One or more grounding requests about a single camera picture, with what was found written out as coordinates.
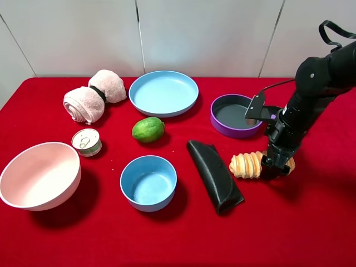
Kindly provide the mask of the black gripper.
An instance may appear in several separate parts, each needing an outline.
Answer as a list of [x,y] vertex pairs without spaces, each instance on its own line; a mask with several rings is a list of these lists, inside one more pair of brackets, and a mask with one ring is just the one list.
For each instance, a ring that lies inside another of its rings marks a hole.
[[276,178],[291,173],[290,160],[309,131],[309,112],[275,110],[269,115],[268,148],[261,159],[261,178]]

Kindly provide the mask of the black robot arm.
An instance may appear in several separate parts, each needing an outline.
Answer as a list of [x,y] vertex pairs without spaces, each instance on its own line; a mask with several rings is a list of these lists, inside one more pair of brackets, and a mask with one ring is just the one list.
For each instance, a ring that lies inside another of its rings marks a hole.
[[268,123],[269,143],[261,164],[262,179],[287,175],[286,163],[327,106],[355,87],[355,43],[324,58],[309,57],[295,75],[295,92],[284,108],[260,105],[259,119]]

